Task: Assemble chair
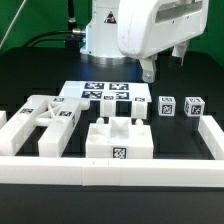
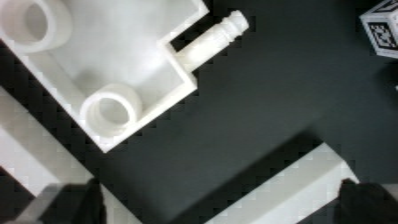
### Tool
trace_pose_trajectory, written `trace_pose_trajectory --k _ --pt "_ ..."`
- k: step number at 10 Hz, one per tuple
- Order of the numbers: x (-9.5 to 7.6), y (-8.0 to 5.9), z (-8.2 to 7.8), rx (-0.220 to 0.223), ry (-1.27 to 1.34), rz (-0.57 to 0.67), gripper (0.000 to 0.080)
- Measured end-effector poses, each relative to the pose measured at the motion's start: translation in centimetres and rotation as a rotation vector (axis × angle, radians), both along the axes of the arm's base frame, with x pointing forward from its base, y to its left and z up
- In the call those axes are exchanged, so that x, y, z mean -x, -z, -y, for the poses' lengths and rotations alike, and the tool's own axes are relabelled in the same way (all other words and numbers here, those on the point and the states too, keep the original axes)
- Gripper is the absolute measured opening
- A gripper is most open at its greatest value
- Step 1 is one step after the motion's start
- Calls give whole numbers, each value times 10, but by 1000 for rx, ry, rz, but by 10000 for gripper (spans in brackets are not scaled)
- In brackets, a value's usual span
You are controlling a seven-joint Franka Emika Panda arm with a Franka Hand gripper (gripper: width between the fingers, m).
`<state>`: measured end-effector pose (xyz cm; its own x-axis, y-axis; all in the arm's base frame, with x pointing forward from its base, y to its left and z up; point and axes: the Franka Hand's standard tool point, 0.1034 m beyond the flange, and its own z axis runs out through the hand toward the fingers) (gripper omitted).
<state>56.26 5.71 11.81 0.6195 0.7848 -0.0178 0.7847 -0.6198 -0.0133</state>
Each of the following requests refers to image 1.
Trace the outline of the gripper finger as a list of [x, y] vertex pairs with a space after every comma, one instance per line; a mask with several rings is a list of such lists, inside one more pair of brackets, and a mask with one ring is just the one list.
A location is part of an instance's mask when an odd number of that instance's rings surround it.
[[146, 59], [141, 59], [140, 64], [142, 67], [142, 79], [144, 82], [153, 83], [156, 75], [155, 57], [150, 56]]
[[169, 57], [170, 68], [181, 68], [183, 66], [184, 57], [188, 48], [189, 42], [184, 41], [174, 46], [171, 56]]

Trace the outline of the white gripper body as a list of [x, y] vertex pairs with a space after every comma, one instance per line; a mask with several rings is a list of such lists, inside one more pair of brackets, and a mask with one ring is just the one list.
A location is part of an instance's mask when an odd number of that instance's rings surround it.
[[209, 0], [120, 0], [118, 48], [145, 59], [204, 32]]

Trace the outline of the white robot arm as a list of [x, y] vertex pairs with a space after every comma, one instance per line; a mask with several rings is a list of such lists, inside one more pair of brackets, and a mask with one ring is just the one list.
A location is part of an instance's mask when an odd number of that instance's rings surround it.
[[173, 50], [183, 65], [189, 41], [206, 27], [209, 0], [92, 0], [81, 56], [100, 64], [137, 60], [142, 79], [155, 81], [157, 55]]

